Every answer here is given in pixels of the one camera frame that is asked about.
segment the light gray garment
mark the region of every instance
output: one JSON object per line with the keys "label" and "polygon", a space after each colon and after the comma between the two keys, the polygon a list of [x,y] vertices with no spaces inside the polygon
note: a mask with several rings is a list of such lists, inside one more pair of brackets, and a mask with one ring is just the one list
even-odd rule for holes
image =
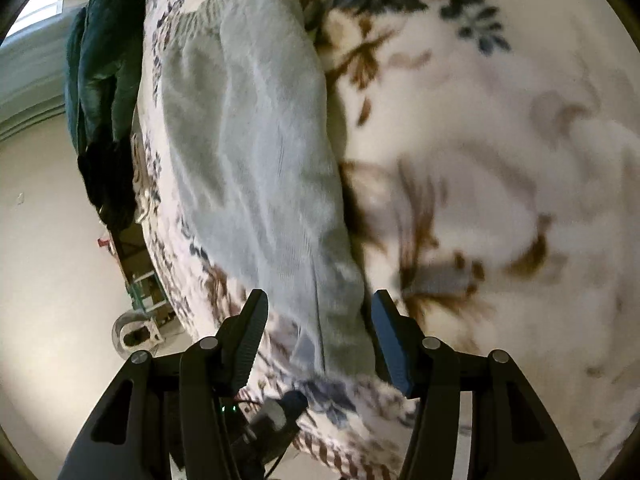
{"label": "light gray garment", "polygon": [[207,0],[181,16],[160,88],[196,240],[297,322],[294,364],[309,374],[373,374],[324,73],[298,0]]}

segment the window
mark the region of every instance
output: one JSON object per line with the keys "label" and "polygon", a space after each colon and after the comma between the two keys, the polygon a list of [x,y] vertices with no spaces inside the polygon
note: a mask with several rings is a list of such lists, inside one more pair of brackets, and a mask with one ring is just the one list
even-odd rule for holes
{"label": "window", "polygon": [[62,12],[62,0],[29,0],[7,36]]}

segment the bed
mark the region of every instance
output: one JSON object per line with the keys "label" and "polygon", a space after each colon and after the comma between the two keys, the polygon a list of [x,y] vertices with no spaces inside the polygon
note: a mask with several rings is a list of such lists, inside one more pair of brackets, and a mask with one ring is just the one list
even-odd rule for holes
{"label": "bed", "polygon": [[[193,340],[247,297],[184,220],[159,99],[172,24],[202,1],[146,1],[132,136],[139,222]],[[386,288],[458,351],[507,350],[599,478],[640,413],[640,54],[622,24],[604,0],[300,3],[367,293]],[[270,315],[241,397],[301,390],[298,449],[345,478],[394,478],[415,403],[377,378],[301,378],[297,337]],[[457,479],[468,398],[462,413]]]}

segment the dark green garment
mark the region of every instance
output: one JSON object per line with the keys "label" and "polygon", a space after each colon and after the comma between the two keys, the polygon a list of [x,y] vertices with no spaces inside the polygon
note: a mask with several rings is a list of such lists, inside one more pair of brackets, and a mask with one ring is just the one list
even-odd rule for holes
{"label": "dark green garment", "polygon": [[89,0],[66,48],[65,108],[87,195],[112,231],[136,203],[129,134],[142,73],[146,0]]}

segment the silver screw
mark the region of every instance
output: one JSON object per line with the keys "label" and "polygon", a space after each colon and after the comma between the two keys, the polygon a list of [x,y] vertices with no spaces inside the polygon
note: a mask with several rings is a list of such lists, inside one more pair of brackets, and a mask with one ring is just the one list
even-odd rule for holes
{"label": "silver screw", "polygon": [[134,352],[134,354],[131,356],[131,362],[135,365],[139,365],[145,362],[148,359],[148,357],[149,357],[148,352],[145,352],[144,350],[138,350],[137,352]]}
{"label": "silver screw", "polygon": [[422,340],[422,346],[424,346],[427,350],[437,350],[440,348],[440,340],[437,337],[425,337]]}
{"label": "silver screw", "polygon": [[508,363],[509,362],[509,354],[504,350],[494,350],[494,361],[498,363]]}
{"label": "silver screw", "polygon": [[203,350],[213,350],[216,346],[218,346],[218,340],[212,335],[200,341],[200,348]]}

